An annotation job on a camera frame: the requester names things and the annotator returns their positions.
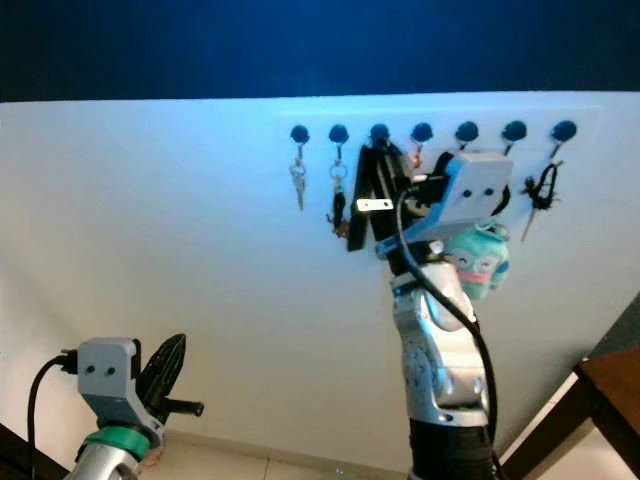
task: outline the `key ring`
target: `key ring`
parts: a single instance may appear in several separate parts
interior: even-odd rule
[[[343,163],[336,162],[331,165],[331,168],[329,168],[329,176],[333,179],[345,178],[347,176],[347,173],[349,173],[349,170]]]
[[[304,175],[307,173],[307,167],[302,162],[294,163],[293,165],[289,166],[289,172],[291,172],[292,174],[295,173],[298,175]]]

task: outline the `wooden furniture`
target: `wooden furniture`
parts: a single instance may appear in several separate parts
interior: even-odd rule
[[[27,442],[0,424],[0,479],[29,480]],[[61,480],[69,471],[36,450],[38,480]]]
[[[590,422],[640,478],[640,348],[583,361],[575,372],[576,383],[506,461],[510,480],[541,474],[556,447],[577,443]]]

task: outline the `black cable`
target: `black cable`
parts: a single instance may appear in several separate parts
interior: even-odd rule
[[[507,475],[502,470],[502,465],[500,464],[500,459],[496,455],[496,452],[493,452],[491,455],[491,460],[493,460],[493,465],[496,467],[496,476],[499,480],[507,480]]]
[[[404,257],[405,262],[407,263],[407,267],[409,271],[414,276],[414,278],[424,287],[424,289],[429,292],[437,301],[440,303],[445,309],[447,309],[456,319],[462,323],[462,325],[469,331],[471,336],[473,337],[478,351],[480,352],[480,357],[482,358],[482,364],[484,366],[485,375],[487,378],[487,393],[489,397],[489,412],[488,412],[488,426],[487,431],[489,433],[489,438],[491,443],[493,444],[496,436],[496,425],[498,419],[498,394],[496,390],[496,380],[493,372],[493,364],[491,363],[491,357],[489,356],[489,349],[487,348],[482,335],[480,334],[480,329],[476,324],[474,324],[471,320],[467,318],[467,316],[451,301],[449,298],[442,293],[438,287],[436,287],[431,280],[429,280],[426,275],[420,269],[420,266],[416,262],[415,258],[411,254],[409,250],[409,244],[404,235],[404,229],[402,226],[402,206],[404,201],[406,200],[408,195],[414,194],[418,191],[418,187],[409,186],[400,191],[397,200],[395,202],[396,206],[396,231],[398,238],[400,240],[401,252]],[[498,475],[502,474],[502,469],[499,464],[496,466]]]
[[[27,452],[27,468],[29,469],[31,480],[36,480],[36,427],[35,427],[35,410],[36,396],[38,395],[38,387],[47,371],[54,365],[65,365],[67,359],[64,355],[58,355],[45,363],[40,371],[36,374],[29,391],[29,404],[27,406],[27,437],[29,441],[29,450]]]

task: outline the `teal plush toy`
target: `teal plush toy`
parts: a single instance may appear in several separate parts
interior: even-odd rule
[[[457,260],[462,288],[471,300],[482,300],[504,282],[509,269],[507,229],[498,224],[468,228],[446,243]]]

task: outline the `baseboard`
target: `baseboard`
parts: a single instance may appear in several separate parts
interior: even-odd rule
[[[215,450],[223,450],[227,452],[239,453],[242,455],[250,455],[260,458],[269,458],[271,460],[286,462],[302,467],[315,468],[317,470],[326,470],[335,472],[336,467],[341,467],[345,472],[354,473],[363,479],[370,480],[406,480],[406,472],[396,472],[393,470],[384,470],[366,465],[360,465],[350,462],[342,462],[340,460],[315,457],[301,453],[288,452],[275,448],[262,447],[234,440],[227,440],[204,435],[195,435],[192,433],[179,432],[169,430],[167,432],[167,443],[179,441],[199,447],[212,448]]]

